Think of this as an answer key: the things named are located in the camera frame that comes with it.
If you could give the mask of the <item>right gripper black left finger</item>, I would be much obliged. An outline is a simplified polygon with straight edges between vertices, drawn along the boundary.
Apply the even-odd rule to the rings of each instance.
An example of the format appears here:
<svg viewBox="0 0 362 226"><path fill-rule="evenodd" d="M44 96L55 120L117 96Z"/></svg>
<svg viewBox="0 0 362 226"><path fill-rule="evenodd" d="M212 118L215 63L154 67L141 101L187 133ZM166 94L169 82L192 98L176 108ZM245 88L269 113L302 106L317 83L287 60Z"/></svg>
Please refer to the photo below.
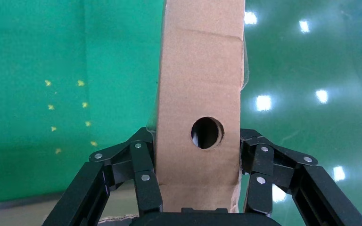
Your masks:
<svg viewBox="0 0 362 226"><path fill-rule="evenodd" d="M153 157L154 139L145 127L123 143L92 153L43 225L96 226L110 193L133 180L139 212L135 225L145 226L163 212Z"/></svg>

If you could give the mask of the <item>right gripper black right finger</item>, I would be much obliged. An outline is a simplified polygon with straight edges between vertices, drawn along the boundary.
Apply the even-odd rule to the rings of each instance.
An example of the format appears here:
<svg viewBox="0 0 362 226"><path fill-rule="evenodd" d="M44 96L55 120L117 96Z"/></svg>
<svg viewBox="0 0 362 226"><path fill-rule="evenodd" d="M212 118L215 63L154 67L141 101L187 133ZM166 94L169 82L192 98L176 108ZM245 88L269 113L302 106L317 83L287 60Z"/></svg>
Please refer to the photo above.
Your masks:
<svg viewBox="0 0 362 226"><path fill-rule="evenodd" d="M292 199L307 226L362 226L362 214L311 155L240 130L242 174L249 175L243 211L269 217L272 187Z"/></svg>

